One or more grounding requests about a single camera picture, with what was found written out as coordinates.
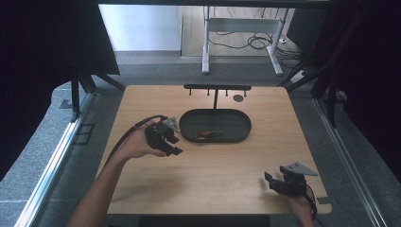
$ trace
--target wooden table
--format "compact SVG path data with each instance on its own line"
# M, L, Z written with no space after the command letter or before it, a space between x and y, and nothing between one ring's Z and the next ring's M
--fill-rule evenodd
M122 98L100 168L118 139L135 123L156 115L176 116L191 109L213 108L214 92L182 86L129 86ZM247 139L233 144L196 144L180 134L178 156L130 160L121 175L110 214L266 215L288 213L285 200L269 189L264 171L277 178L279 166L300 162L318 172L288 93L279 87L253 87L242 102L219 93L218 108L249 116ZM320 177L306 176L317 198L326 197ZM329 213L330 204L317 204Z

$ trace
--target wall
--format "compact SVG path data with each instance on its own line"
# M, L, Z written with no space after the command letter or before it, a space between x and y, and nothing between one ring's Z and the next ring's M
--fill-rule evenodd
M114 51L181 50L177 6L99 5Z

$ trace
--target black rod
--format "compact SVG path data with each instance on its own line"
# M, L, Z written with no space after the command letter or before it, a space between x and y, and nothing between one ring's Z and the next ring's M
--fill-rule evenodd
M218 89L215 90L215 104L213 105L213 109L218 107Z
M216 84L185 84L185 89L215 89L215 90L238 90L250 91L252 86L247 85L216 85Z

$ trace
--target wrist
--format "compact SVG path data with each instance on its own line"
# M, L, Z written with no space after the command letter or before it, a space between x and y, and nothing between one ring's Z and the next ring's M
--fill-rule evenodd
M311 216L297 217L297 222L300 227L313 227L313 220Z
M114 166L124 166L125 163L130 159L130 157L126 157L121 152L116 152L109 160L108 164L112 164Z

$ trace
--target small round object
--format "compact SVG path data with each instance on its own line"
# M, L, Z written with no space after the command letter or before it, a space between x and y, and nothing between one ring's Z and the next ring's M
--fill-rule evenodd
M233 100L236 102L241 102L244 100L244 97L242 95L235 95L233 96Z

